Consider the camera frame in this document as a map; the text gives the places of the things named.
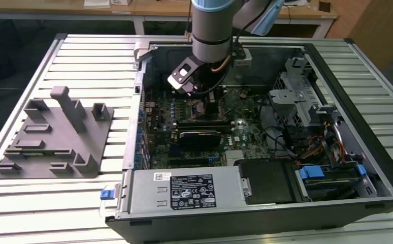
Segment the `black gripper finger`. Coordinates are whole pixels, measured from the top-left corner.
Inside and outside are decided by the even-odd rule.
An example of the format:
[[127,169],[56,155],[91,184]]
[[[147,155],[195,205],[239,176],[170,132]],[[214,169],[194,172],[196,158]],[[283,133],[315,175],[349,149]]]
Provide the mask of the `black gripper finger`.
[[204,100],[204,118],[219,118],[219,103],[222,93],[218,90],[206,95]]

